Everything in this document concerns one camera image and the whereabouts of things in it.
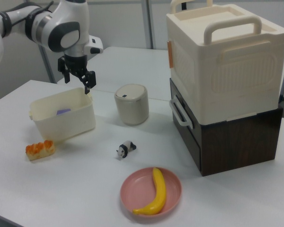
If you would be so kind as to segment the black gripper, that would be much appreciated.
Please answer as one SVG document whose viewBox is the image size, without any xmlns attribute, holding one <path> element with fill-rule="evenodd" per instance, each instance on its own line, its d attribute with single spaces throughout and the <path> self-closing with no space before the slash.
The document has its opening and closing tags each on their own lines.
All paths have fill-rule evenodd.
<svg viewBox="0 0 284 227">
<path fill-rule="evenodd" d="M 64 55 L 58 59 L 58 71 L 64 76 L 64 82 L 70 82 L 70 73 L 72 75 L 82 75 L 79 77 L 84 85 L 84 92 L 87 95 L 90 89 L 96 85 L 96 74 L 94 71 L 87 71 L 87 56 L 72 57 Z"/>
</svg>

